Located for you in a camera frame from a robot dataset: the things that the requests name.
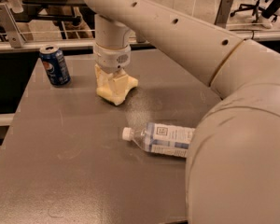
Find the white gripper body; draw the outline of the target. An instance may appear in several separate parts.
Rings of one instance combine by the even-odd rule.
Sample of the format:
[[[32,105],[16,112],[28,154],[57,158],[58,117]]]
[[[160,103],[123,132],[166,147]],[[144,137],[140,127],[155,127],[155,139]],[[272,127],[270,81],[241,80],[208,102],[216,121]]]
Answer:
[[[123,49],[106,49],[97,44],[93,47],[93,55],[96,63],[107,73],[126,67],[131,61],[131,47]]]

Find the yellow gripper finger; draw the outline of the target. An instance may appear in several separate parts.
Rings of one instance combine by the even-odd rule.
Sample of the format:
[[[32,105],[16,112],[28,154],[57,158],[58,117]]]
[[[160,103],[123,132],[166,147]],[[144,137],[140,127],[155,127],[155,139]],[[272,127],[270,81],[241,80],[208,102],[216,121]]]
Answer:
[[[111,98],[111,89],[109,87],[109,79],[112,76],[106,73],[98,64],[94,66],[95,75],[96,75],[96,93],[106,99],[109,100]]]
[[[123,69],[120,69],[112,77],[111,85],[113,89],[113,103],[115,105],[122,104],[126,97],[126,90],[128,85],[127,73]]]

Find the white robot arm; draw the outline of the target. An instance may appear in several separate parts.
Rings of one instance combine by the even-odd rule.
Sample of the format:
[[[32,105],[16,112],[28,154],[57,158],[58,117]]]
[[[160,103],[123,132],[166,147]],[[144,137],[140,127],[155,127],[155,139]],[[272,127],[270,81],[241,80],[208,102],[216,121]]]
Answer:
[[[280,224],[280,54],[149,0],[84,1],[221,98],[189,149],[189,224]]]

